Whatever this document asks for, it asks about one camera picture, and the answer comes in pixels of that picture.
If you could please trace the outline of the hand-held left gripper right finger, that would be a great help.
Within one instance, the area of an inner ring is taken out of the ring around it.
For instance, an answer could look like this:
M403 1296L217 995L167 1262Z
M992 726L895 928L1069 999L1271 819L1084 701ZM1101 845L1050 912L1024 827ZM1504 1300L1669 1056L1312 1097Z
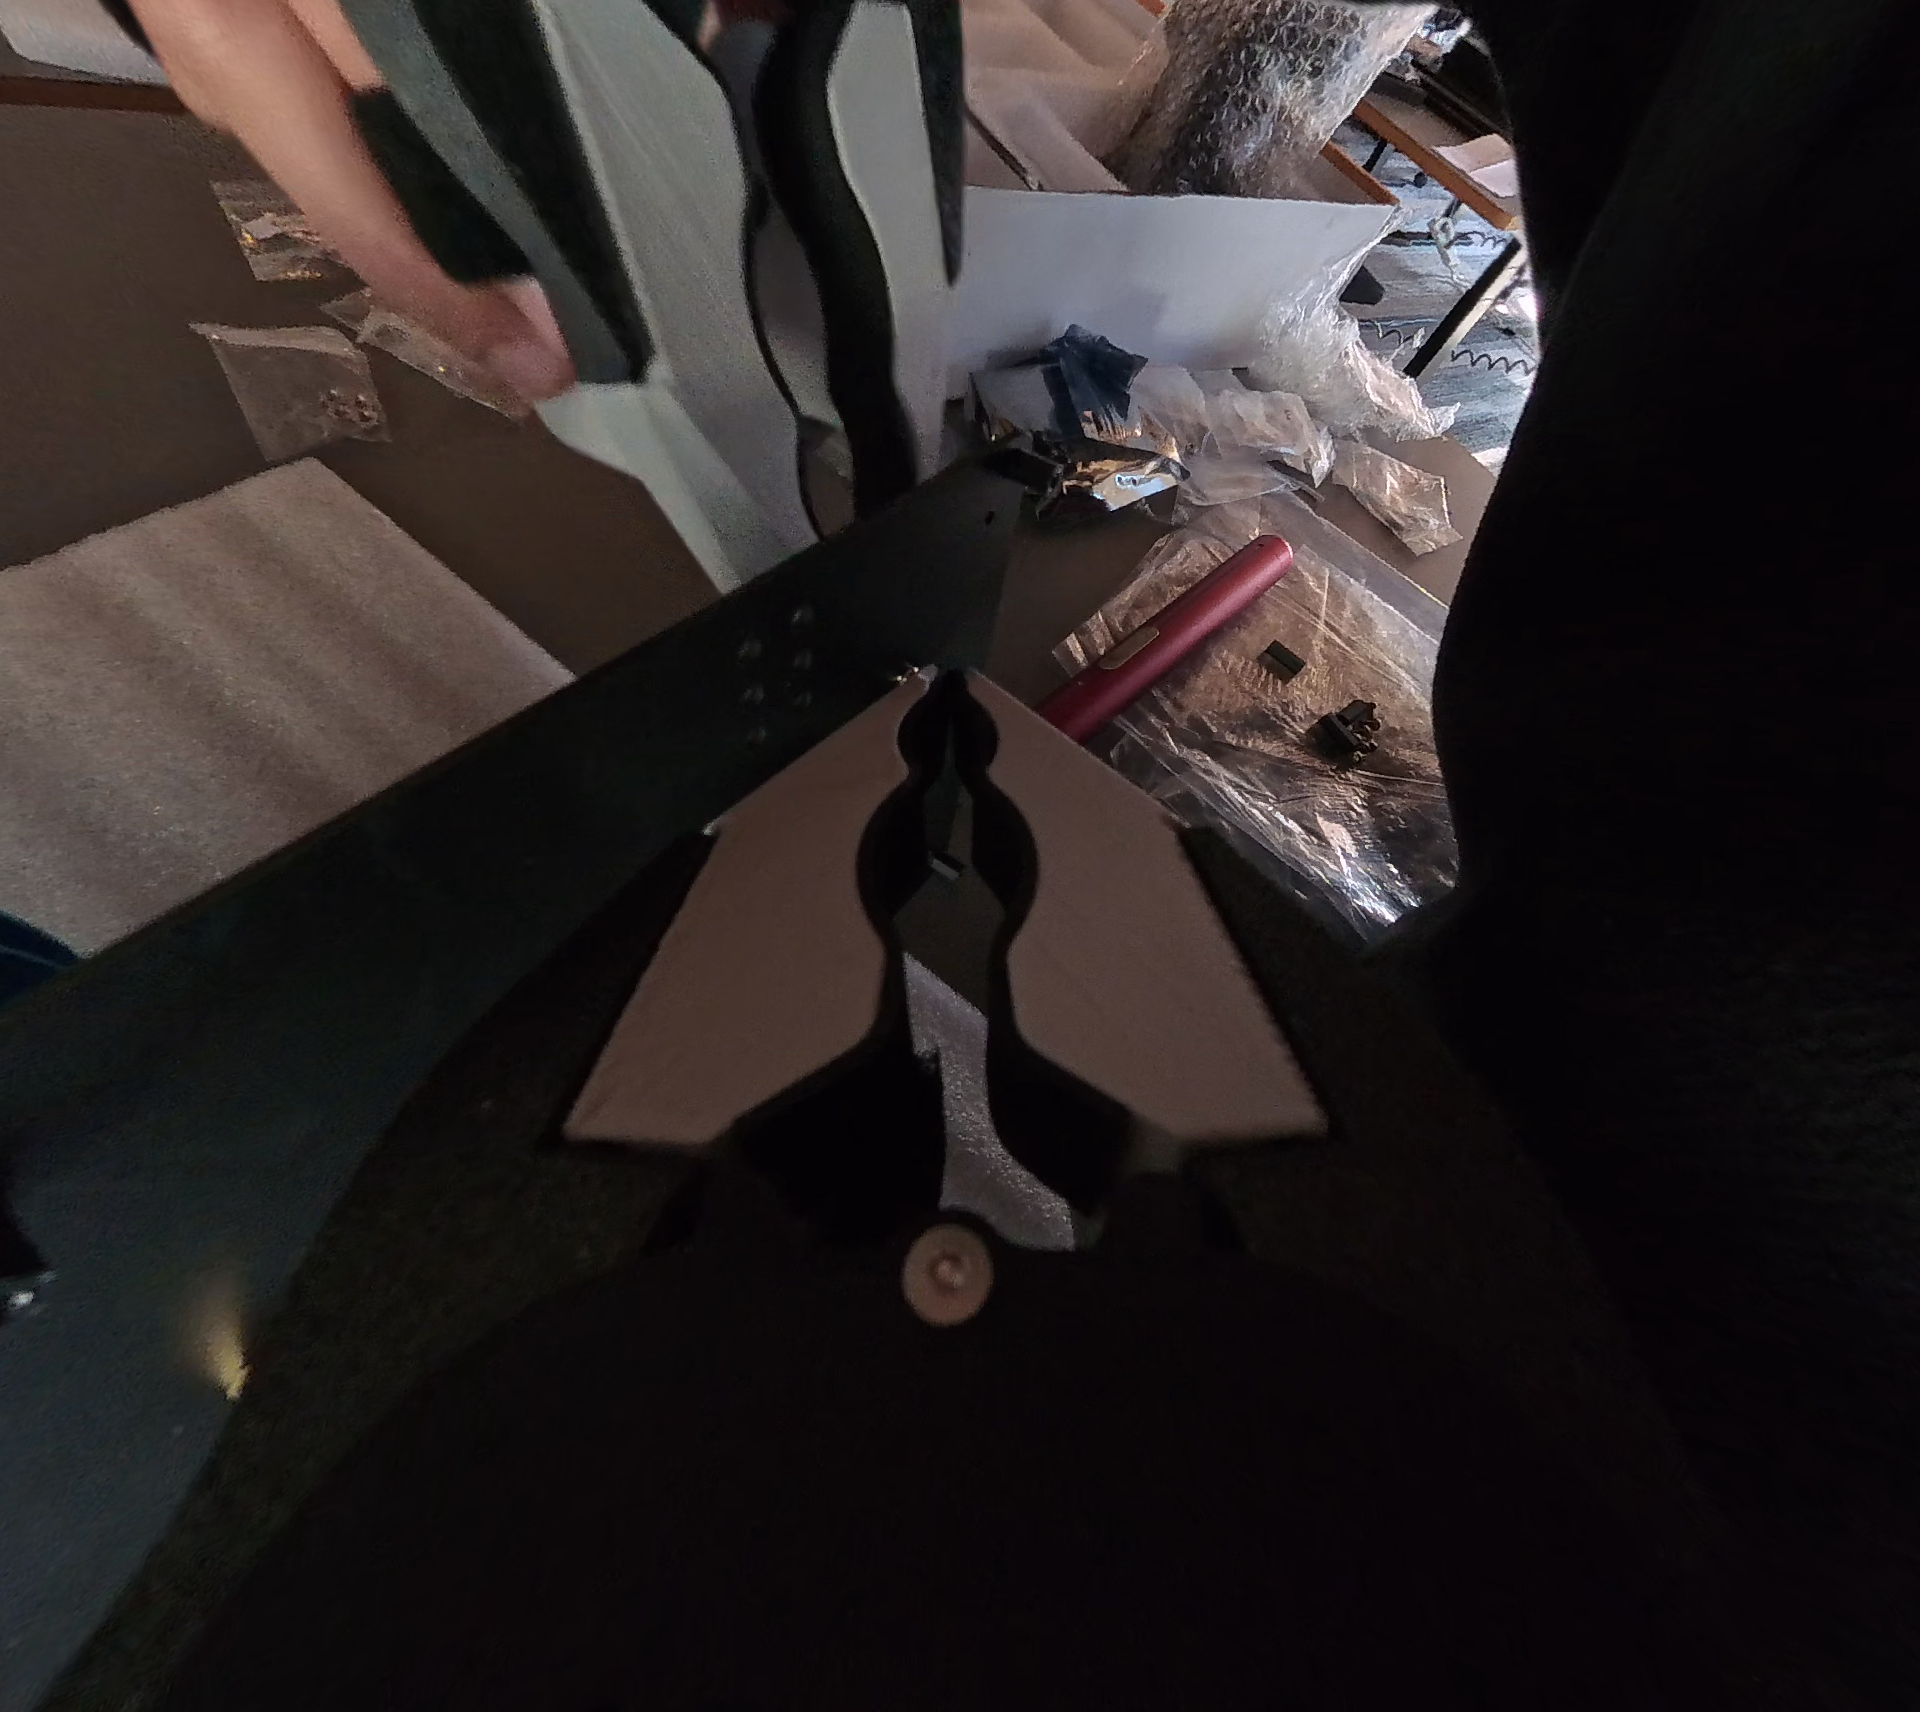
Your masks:
M1147 791L981 672L985 773L1030 839L1006 962L1021 1041L1187 1148L1325 1137L1328 1116Z

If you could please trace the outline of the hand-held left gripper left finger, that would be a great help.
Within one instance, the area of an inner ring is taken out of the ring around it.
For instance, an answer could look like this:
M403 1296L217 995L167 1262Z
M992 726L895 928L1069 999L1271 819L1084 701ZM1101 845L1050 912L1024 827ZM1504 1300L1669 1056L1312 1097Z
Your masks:
M859 852L909 779L901 732L932 683L895 683L714 821L565 1142L707 1149L869 1036L887 949Z

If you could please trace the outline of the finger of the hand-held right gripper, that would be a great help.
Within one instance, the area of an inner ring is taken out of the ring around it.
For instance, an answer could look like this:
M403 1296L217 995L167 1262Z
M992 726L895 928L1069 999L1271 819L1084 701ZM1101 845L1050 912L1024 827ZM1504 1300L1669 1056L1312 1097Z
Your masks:
M805 0L763 60L763 355L808 445L838 430L849 516L941 445L957 270L907 0Z
M773 35L725 35L713 70L645 0L530 3L653 344L642 379L582 381L540 418L639 479L728 595L816 541L805 426L841 424L818 294L730 92Z

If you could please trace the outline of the blue hobby robot arm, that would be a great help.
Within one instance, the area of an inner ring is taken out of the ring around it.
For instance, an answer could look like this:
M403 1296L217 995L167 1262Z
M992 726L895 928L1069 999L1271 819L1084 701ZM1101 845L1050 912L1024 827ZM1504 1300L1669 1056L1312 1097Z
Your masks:
M420 1080L645 865L925 667L986 660L1023 494L963 464L5 1009L5 1708L36 1708L228 1421Z

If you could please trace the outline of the person's right hand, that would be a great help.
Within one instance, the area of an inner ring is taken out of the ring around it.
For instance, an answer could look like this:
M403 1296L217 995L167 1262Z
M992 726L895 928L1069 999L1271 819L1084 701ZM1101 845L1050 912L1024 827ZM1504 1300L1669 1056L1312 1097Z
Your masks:
M238 142L372 294L528 404L574 385L536 284L459 284L352 117L380 73L338 0L126 0L183 104Z

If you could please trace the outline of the large clear zip bag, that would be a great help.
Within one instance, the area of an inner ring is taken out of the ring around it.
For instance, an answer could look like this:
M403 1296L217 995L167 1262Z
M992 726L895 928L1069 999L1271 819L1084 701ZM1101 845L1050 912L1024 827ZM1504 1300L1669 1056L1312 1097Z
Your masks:
M1054 647L1080 674L1129 630L1239 548L1280 536L1294 565L1095 736L1108 762L1184 826L1237 852L1339 928L1374 938L1459 880L1459 839L1438 769L1432 680L1447 607L1304 498L1207 510L1147 551L1130 577ZM1293 681L1259 653L1284 642ZM1353 700L1381 713L1377 748L1333 764L1315 720Z

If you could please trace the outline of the orange cardboard box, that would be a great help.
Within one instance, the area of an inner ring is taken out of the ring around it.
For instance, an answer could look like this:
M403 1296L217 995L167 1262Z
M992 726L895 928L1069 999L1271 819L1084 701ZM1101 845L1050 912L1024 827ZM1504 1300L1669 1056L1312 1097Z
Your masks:
M1072 325L1163 363L1246 363L1275 305L1392 230L1392 194L1330 149L1280 197L1149 194L1115 176L1108 156L1165 70L1163 18L1160 0L963 0L950 397Z

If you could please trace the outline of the silver foil bag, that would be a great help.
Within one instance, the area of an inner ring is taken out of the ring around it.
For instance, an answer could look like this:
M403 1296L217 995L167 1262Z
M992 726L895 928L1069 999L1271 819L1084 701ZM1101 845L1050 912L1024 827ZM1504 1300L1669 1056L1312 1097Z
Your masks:
M1152 505L1189 481L1179 438L1147 414L1149 361L1084 325L971 376L973 424L1001 467L1056 520Z

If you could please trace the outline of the small clear parts bag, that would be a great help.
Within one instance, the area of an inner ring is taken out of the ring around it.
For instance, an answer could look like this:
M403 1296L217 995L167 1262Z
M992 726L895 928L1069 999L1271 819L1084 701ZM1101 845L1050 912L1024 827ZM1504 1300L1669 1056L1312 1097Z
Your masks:
M370 358L333 325L238 327L194 321L260 458L276 467L342 443L391 443Z
M318 308L365 352L379 352L407 370L433 379L451 395L479 404L509 420L532 414L528 399L483 366L452 350L405 314L375 299L366 289L345 292Z
M212 180L211 197L255 284L345 280L349 262L271 180Z

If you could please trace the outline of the red screwdriver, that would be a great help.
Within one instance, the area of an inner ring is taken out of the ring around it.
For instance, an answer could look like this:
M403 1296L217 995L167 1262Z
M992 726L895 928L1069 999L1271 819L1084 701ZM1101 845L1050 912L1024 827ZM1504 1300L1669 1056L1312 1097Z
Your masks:
M1251 539L1067 680L1041 701L1038 715L1076 743L1095 740L1284 580L1293 565L1289 537L1266 534Z

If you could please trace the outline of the bubble wrap bundle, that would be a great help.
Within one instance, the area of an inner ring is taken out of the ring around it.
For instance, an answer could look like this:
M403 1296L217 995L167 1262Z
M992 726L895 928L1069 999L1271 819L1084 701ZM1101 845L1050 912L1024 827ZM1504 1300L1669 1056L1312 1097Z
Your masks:
M1319 164L1434 0L1172 0L1106 154L1142 196L1317 199Z

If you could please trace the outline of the pile of clear parts bags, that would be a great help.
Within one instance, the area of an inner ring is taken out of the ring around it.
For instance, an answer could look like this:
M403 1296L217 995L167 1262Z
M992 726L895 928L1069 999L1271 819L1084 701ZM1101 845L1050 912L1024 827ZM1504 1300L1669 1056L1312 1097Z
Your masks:
M1408 554L1460 546L1444 476L1406 447L1453 430L1454 406L1432 406L1419 381L1368 348L1330 284L1278 302L1243 370L1182 373L1160 406L1134 385L1182 470L1172 520L1280 491L1344 491Z

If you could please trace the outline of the white foam insert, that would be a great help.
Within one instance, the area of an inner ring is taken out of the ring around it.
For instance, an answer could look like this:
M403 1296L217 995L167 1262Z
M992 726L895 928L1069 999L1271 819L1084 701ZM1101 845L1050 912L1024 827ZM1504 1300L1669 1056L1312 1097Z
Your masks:
M101 0L3 0L3 34L20 60L40 67L171 88L165 67Z

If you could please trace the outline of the white foam sheet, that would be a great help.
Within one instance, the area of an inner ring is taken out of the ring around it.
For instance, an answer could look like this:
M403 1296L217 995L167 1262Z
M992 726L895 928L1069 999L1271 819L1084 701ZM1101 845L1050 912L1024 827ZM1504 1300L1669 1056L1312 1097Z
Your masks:
M965 465L567 678L320 464L5 574L5 1273L256 1281L517 980L646 864L992 627Z

